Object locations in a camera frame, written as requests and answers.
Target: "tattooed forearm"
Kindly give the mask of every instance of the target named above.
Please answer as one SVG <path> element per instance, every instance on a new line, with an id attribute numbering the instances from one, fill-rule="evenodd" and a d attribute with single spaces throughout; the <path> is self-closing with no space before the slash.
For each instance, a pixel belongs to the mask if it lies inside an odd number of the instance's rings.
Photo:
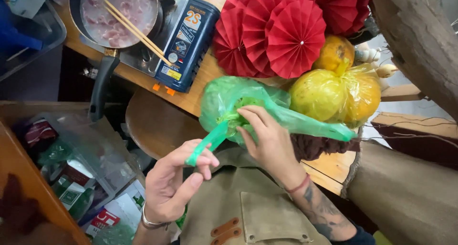
<path id="1" fill-rule="evenodd" d="M 294 200 L 319 233 L 328 240 L 348 240 L 356 234 L 356 228 L 336 206 L 310 183 L 302 197 Z"/>

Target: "wooden chopsticks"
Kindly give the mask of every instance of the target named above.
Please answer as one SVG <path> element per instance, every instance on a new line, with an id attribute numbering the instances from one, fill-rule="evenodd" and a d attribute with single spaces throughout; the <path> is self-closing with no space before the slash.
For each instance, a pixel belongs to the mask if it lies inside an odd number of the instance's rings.
<path id="1" fill-rule="evenodd" d="M 105 7 L 105 9 L 125 28 L 127 28 L 132 34 L 134 34 L 137 38 L 140 39 L 142 43 L 146 45 L 147 48 L 149 48 L 153 53 L 155 53 L 161 60 L 163 60 L 167 65 L 171 66 L 172 63 L 170 63 L 165 57 L 164 57 L 164 52 L 157 47 L 148 37 L 146 37 L 145 34 L 143 34 L 132 22 L 130 22 L 118 9 L 116 9 L 110 2 L 107 0 L 104 0 L 104 2 L 110 7 Z"/>

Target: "pan handle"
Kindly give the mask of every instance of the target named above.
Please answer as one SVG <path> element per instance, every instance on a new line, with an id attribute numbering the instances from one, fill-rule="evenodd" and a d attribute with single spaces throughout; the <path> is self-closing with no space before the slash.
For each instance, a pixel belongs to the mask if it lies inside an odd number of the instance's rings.
<path id="1" fill-rule="evenodd" d="M 104 116 L 108 83 L 119 62 L 119 57 L 111 55 L 105 55 L 100 61 L 99 72 L 92 90 L 91 106 L 89 107 L 89 118 L 92 122 L 96 122 Z"/>

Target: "hand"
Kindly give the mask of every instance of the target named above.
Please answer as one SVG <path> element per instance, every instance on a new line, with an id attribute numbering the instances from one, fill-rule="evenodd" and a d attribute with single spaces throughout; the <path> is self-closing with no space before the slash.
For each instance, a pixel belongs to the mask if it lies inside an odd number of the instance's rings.
<path id="1" fill-rule="evenodd" d="M 237 112 L 253 126 L 258 137 L 256 145 L 247 130 L 237 127 L 250 155 L 287 189 L 301 184 L 306 172 L 296 160 L 288 130 L 280 126 L 264 107 L 244 106 Z"/>
<path id="2" fill-rule="evenodd" d="M 195 172 L 183 182 L 183 166 L 202 140 L 186 141 L 183 145 L 157 161 L 146 176 L 145 217 L 152 223 L 175 221 L 185 212 L 185 205 L 202 184 L 212 177 L 210 165 L 219 165 L 218 159 L 208 150 L 211 144 L 197 159 L 199 172 Z"/>

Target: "khaki apron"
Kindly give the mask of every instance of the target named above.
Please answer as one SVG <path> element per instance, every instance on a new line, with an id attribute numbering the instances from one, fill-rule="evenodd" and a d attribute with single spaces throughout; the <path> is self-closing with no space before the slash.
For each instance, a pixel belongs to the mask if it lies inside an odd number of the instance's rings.
<path id="1" fill-rule="evenodd" d="M 331 244 L 245 149 L 216 156 L 220 166 L 189 202 L 181 244 Z"/>

